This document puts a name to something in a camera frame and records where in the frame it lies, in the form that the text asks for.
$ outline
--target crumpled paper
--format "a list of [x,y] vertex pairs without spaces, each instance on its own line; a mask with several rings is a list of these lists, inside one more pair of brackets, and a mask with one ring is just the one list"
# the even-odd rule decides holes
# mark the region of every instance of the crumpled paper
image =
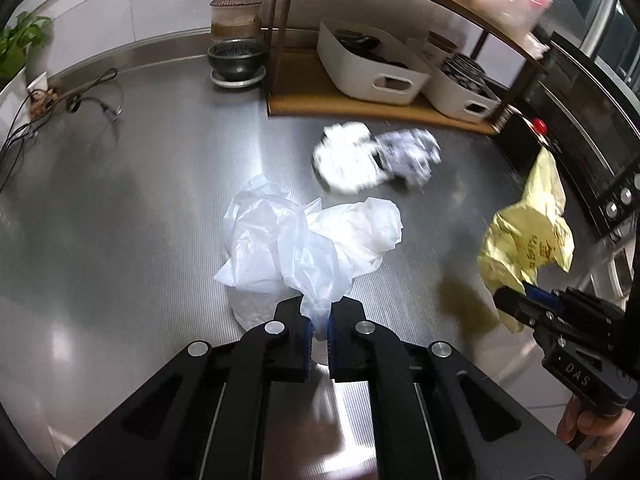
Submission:
[[[523,280],[537,285],[538,268],[551,262],[569,271],[574,237],[562,218],[565,204],[556,161],[542,148],[522,199],[498,211],[484,235],[478,266],[492,294],[504,285],[524,294]],[[523,325],[513,317],[491,308],[509,330],[522,330]]]
[[440,147],[428,130],[388,132],[372,140],[363,123],[345,123],[324,129],[313,156],[316,170],[333,190],[355,194],[395,176],[408,186],[426,184],[430,164],[440,163]]

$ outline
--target oven knob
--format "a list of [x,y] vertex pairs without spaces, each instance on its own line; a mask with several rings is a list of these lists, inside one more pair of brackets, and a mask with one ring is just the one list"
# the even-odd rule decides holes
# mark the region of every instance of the oven knob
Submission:
[[604,209],[609,218],[614,219],[616,216],[618,216],[618,206],[613,202],[609,202]]
[[628,187],[623,187],[622,191],[620,191],[620,200],[622,200],[622,203],[624,205],[629,205],[631,204],[631,200],[633,199],[633,196],[631,195],[631,192],[629,191]]

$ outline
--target green plant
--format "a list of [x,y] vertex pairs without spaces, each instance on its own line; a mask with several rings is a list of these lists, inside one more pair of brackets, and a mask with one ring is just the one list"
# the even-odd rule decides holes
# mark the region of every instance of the green plant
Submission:
[[43,27],[51,23],[46,16],[31,16],[28,12],[18,15],[15,27],[0,32],[0,88],[20,72],[32,46],[43,44],[47,35]]

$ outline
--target yellow plastic bag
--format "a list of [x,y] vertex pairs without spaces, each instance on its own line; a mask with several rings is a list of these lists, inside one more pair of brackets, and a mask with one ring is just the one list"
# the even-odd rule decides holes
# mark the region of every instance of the yellow plastic bag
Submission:
[[[562,214],[566,198],[556,161],[545,148],[531,168],[522,199],[498,211],[489,225],[478,266],[486,288],[493,294],[503,285],[524,294],[522,281],[536,285],[538,267],[556,262],[569,271],[574,237]],[[522,324],[491,305],[512,332]]]

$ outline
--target white storage basket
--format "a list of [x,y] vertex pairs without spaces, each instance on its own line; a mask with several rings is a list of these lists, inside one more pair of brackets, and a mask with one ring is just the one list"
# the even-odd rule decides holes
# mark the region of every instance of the white storage basket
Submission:
[[487,87],[484,91],[488,97],[467,90],[447,77],[438,67],[433,67],[431,80],[422,93],[441,114],[469,123],[479,123],[487,118],[500,102]]
[[[365,59],[346,50],[334,36],[339,29],[360,32],[380,40],[375,53],[389,65]],[[329,77],[342,93],[363,101],[394,105],[410,104],[430,78],[430,69],[411,50],[383,30],[357,23],[324,18],[318,35],[318,56]]]

